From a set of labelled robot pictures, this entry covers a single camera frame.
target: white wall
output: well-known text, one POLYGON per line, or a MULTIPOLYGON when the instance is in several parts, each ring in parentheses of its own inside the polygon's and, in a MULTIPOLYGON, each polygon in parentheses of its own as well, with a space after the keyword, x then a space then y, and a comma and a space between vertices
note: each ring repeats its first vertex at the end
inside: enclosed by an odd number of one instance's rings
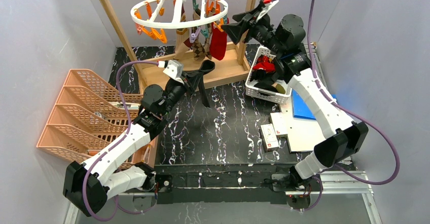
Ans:
MULTIPOLYGON (((122 47, 118 35, 115 33, 114 28, 112 27, 109 18, 107 17, 106 13, 104 12, 104 9, 102 8, 99 0, 91 0, 97 10, 97 13, 99 14, 103 24, 106 26, 107 31, 109 32, 109 35, 111 36, 112 40, 114 41, 115 45, 117 47, 122 47)), ((114 10, 123 25, 123 28, 125 30, 125 33, 130 40, 130 43, 132 46, 160 46, 162 43, 160 41, 155 41, 146 36, 143 35, 137 35, 136 28, 131 20, 130 16, 130 10, 131 8, 144 1, 144 0, 110 0, 112 6, 114 7, 114 10)), ((229 13, 228 16, 231 18, 232 15, 242 13, 245 10, 245 4, 246 0, 225 0, 229 4, 229 13)), ((323 29, 329 20, 329 17, 331 16, 337 2, 339 0, 316 0, 316 5, 314 9, 314 20, 313 20, 313 31, 312 31, 312 39, 317 40, 320 35, 323 32, 323 29)), ((281 18, 286 14, 296 14, 303 18, 305 24, 307 24, 307 20, 309 18, 309 6, 310 6, 310 0, 282 0, 275 8, 273 8, 270 12, 272 23, 275 24, 275 26, 278 25, 281 18)), ((172 2, 165 2, 164 7, 166 7, 165 14, 162 17, 157 18, 157 20, 163 21, 163 22, 169 22, 172 19, 173 16, 173 3, 172 2)), ((190 20, 192 18, 191 11, 192 11, 192 2, 191 0, 187 1, 185 3, 185 9, 187 13, 187 20, 190 20)), ((147 17, 146 9, 145 7, 140 9, 140 13, 142 14, 142 17, 147 17)), ((165 30, 168 43, 170 45, 174 45, 176 40, 176 33, 174 30, 165 30)))
POLYGON ((0 0, 1 223, 62 223, 67 162, 36 149, 71 68, 109 77, 115 46, 90 0, 0 0))
MULTIPOLYGON (((380 126, 399 151, 397 179, 373 187, 384 223, 428 223, 429 2, 340 0, 318 43, 331 92, 380 126)), ((374 130, 354 159, 370 180, 386 179, 394 169, 374 130)))

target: red sock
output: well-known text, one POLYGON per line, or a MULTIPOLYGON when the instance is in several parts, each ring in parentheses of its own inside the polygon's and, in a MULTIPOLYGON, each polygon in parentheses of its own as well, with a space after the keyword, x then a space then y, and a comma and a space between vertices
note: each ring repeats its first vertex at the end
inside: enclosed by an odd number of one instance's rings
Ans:
POLYGON ((227 33, 220 31, 214 27, 212 23, 212 41, 210 42, 209 50, 213 58, 222 60, 226 55, 227 49, 227 33))

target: white board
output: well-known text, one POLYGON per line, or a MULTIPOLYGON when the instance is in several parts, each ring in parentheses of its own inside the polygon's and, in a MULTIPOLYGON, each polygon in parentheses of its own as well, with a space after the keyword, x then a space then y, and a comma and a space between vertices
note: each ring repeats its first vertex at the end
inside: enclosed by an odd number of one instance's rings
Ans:
POLYGON ((311 152, 313 147, 325 140, 316 120, 293 117, 293 100, 288 98, 286 104, 279 105, 288 130, 290 152, 311 152))

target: clothespin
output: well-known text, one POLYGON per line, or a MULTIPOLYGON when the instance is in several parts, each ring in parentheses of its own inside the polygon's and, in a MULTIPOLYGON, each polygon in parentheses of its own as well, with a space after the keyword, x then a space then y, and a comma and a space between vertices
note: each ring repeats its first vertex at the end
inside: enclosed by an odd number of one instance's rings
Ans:
POLYGON ((205 37, 205 38, 209 38, 209 32, 207 31, 207 29, 201 29, 200 33, 205 37))
POLYGON ((190 32, 190 43, 194 43, 196 41, 197 37, 199 36, 199 33, 200 33, 200 27, 197 28, 195 33, 190 32))
POLYGON ((156 38, 158 38, 162 43, 167 43, 167 37, 166 37, 166 33, 164 32, 164 29, 160 29, 160 33, 158 33, 158 31, 154 28, 151 27, 151 33, 154 34, 154 36, 156 38))
POLYGON ((158 12, 161 16, 163 16, 164 15, 164 8, 161 8, 160 9, 160 12, 158 12))
MULTIPOLYGON (((134 10, 134 15, 136 16, 136 18, 137 19, 142 19, 142 16, 140 15, 140 13, 139 13, 139 10, 138 9, 135 9, 134 10)), ((137 24, 136 23, 136 30, 137 30, 137 34, 142 34, 142 32, 143 33, 145 33, 146 35, 148 35, 150 38, 152 38, 152 39, 154 39, 154 40, 156 40, 157 38, 155 37, 155 34, 153 33, 153 32, 149 32, 149 31, 147 31, 146 29, 145 29, 145 27, 143 26, 143 25, 139 25, 139 24, 137 24)))
POLYGON ((198 10, 199 9, 199 5, 197 4, 196 0, 193 0, 193 9, 194 10, 198 10))
POLYGON ((218 0, 215 1, 215 14, 219 14, 221 12, 221 6, 218 4, 218 0))
POLYGON ((224 32, 224 30, 221 29, 221 26, 228 23, 227 15, 225 15, 223 18, 220 19, 220 24, 218 25, 216 22, 214 22, 214 25, 218 30, 221 32, 224 32))
POLYGON ((149 18, 151 18, 152 16, 152 10, 151 10, 151 5, 148 2, 145 2, 146 6, 147 6, 147 13, 149 18))
POLYGON ((209 5, 209 0, 206 0, 206 15, 209 14, 212 8, 213 8, 213 2, 212 4, 209 5))
MULTIPOLYGON (((136 16, 136 18, 142 19, 142 16, 140 15, 138 9, 134 10, 134 15, 136 16)), ((142 26, 137 24, 137 23, 135 23, 135 25, 136 25, 137 34, 139 34, 139 35, 142 34, 142 26)))
POLYGON ((221 29, 221 26, 224 25, 224 19, 220 19, 220 24, 218 25, 216 22, 213 23, 218 30, 221 32, 224 32, 224 30, 221 29))

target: wooden post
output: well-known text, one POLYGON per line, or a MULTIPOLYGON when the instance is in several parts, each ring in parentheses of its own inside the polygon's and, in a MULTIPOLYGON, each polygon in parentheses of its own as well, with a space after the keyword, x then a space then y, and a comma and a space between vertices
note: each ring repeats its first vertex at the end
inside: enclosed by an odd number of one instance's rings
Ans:
MULTIPOLYGON (((100 0, 100 3, 103 6, 104 11, 106 12, 107 16, 109 17, 109 20, 111 21, 112 26, 114 27, 118 37, 120 38, 120 41, 121 41, 122 45, 124 46, 128 57, 130 58, 130 61, 136 61, 137 60, 136 54, 134 53, 133 49, 131 48, 130 42, 128 41, 128 38, 125 35, 124 29, 122 28, 121 23, 118 20, 117 15, 115 14, 115 11, 111 5, 111 2, 109 2, 109 0, 100 0)), ((138 69, 138 67, 135 66, 134 68, 136 69, 137 75, 139 76, 139 78, 143 78, 142 73, 138 69)))
MULTIPOLYGON (((245 7, 245 12, 246 11, 250 11, 251 9, 254 8, 256 0, 246 0, 246 7, 245 7)), ((243 34, 241 41, 243 41, 243 39, 245 39, 247 32, 245 32, 245 34, 243 34)), ((242 65, 243 64, 243 57, 245 56, 245 48, 246 48, 246 44, 243 42, 239 43, 239 48, 237 50, 237 62, 242 65)))

